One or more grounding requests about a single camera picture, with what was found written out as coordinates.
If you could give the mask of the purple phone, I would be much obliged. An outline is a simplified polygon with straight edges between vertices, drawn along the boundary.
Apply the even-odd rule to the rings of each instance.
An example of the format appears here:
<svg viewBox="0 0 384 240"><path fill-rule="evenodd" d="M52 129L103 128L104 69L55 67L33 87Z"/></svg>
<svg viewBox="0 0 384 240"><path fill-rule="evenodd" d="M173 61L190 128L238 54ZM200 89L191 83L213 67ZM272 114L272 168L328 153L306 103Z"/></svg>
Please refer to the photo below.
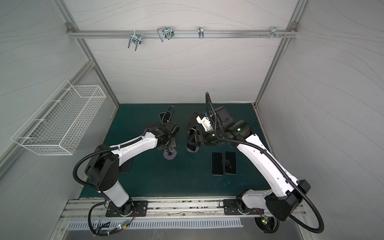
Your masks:
<svg viewBox="0 0 384 240"><path fill-rule="evenodd" d="M224 162L222 153L212 153L212 174L214 176L222 176L224 174Z"/></svg>
<svg viewBox="0 0 384 240"><path fill-rule="evenodd" d="M197 111L193 112L193 114L192 114L192 116L191 116L191 118L187 124L187 127L186 127L187 131L190 131L190 129L196 130L198 128L199 123L197 121L197 117L199 117L199 116L200 116L200 112L197 112Z"/></svg>

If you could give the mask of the purple round stand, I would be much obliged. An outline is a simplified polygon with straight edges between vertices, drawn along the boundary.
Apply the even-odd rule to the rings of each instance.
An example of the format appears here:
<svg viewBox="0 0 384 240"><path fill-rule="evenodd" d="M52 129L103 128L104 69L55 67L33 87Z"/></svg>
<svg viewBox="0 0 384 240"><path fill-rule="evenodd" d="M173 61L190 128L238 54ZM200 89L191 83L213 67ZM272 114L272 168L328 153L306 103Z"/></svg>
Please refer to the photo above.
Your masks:
<svg viewBox="0 0 384 240"><path fill-rule="evenodd" d="M199 151L199 148L197 148L196 150L187 149L187 151L188 151L189 153L196 153L196 152Z"/></svg>
<svg viewBox="0 0 384 240"><path fill-rule="evenodd" d="M177 150L175 148L167 148L164 150L163 156L167 160L173 160L177 155Z"/></svg>

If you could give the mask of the white edged phone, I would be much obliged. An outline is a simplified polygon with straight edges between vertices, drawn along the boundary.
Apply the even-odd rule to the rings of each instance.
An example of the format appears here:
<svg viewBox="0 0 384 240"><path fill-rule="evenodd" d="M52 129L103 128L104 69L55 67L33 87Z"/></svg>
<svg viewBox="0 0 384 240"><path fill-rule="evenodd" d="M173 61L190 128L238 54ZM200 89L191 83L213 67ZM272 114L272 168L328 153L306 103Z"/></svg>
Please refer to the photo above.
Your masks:
<svg viewBox="0 0 384 240"><path fill-rule="evenodd" d="M225 152L225 173L235 175L237 173L237 155L235 152Z"/></svg>

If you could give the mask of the teal edged phone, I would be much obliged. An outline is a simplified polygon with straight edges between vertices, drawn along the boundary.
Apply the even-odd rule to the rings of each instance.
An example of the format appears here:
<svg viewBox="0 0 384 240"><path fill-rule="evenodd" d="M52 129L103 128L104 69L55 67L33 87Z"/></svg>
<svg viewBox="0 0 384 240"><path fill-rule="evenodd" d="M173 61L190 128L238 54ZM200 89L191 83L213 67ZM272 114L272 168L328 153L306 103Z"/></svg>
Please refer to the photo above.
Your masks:
<svg viewBox="0 0 384 240"><path fill-rule="evenodd" d="M119 174L127 174L132 165L133 158L128 159L122 165L119 166Z"/></svg>

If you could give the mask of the black folding phone stand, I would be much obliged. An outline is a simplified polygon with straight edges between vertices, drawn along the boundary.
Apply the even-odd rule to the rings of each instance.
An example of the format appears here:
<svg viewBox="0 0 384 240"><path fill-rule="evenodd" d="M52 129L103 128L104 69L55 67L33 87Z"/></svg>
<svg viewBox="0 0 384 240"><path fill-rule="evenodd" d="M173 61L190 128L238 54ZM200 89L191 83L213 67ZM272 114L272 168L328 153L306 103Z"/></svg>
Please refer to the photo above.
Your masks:
<svg viewBox="0 0 384 240"><path fill-rule="evenodd" d="M153 129L153 128L157 128L157 127L158 127L158 125L155 124L155 123L147 124L147 128L148 128L148 129Z"/></svg>

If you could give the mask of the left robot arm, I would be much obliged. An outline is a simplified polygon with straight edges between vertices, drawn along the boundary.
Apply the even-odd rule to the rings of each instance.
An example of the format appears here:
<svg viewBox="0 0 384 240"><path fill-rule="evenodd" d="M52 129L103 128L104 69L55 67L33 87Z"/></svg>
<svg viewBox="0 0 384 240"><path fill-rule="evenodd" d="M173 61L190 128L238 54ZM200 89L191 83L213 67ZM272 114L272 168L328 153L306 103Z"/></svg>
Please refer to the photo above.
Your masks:
<svg viewBox="0 0 384 240"><path fill-rule="evenodd" d="M171 153L179 127L172 122L174 106L170 106L161 118L159 126L147 127L140 136L124 143L99 145L95 151L79 160L73 169L74 180L82 186L96 190L105 199L93 205L88 213L88 226L94 236L110 236L127 228L131 221L125 221L112 230L102 232L109 224L93 227L92 211L98 206L109 204L122 217L136 213L132 197L119 182L120 167L133 157L151 149Z"/></svg>

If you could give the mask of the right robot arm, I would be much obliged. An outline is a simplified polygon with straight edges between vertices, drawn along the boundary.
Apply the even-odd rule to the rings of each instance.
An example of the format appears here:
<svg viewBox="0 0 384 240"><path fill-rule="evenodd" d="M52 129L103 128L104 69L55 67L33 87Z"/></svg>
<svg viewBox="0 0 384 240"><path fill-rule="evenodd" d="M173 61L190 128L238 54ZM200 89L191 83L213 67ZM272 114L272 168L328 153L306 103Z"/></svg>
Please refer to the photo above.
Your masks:
<svg viewBox="0 0 384 240"><path fill-rule="evenodd" d="M245 121L234 122L224 107L215 109L209 93L205 94L206 111L196 112L190 120L186 148L195 153L202 146L211 147L224 143L237 148L264 176L270 186L267 191L247 189L236 196L236 214L260 216L261 230L275 233L281 221L292 219L305 230L320 234L325 229L324 220L307 193L311 189L306 180L298 180L289 173L263 145L260 137ZM306 202L318 221L318 227L310 227L293 216L301 202Z"/></svg>

